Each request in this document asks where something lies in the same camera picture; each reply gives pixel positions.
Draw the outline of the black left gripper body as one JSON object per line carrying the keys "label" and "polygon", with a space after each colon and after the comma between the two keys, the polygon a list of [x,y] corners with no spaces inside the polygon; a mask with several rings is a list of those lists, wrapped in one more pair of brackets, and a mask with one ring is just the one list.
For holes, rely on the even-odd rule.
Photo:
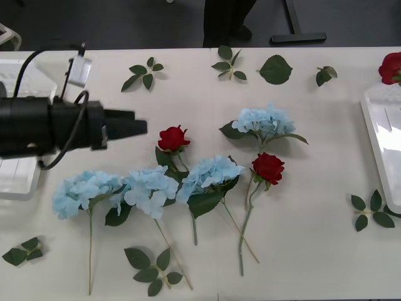
{"label": "black left gripper body", "polygon": [[90,148],[93,151],[107,148],[105,112],[99,101],[64,102],[59,97],[53,99],[49,107],[50,141],[48,150],[62,150],[71,138],[75,124],[78,128],[72,137],[68,151]]}

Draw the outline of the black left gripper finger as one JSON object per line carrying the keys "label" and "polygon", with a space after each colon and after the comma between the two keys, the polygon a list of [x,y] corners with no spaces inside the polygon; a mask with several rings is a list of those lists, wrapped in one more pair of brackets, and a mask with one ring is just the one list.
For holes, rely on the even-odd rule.
{"label": "black left gripper finger", "polygon": [[120,140],[148,132],[146,120],[106,119],[106,132],[109,140]]}
{"label": "black left gripper finger", "polygon": [[135,120],[135,112],[127,110],[105,109],[104,117],[106,122]]}

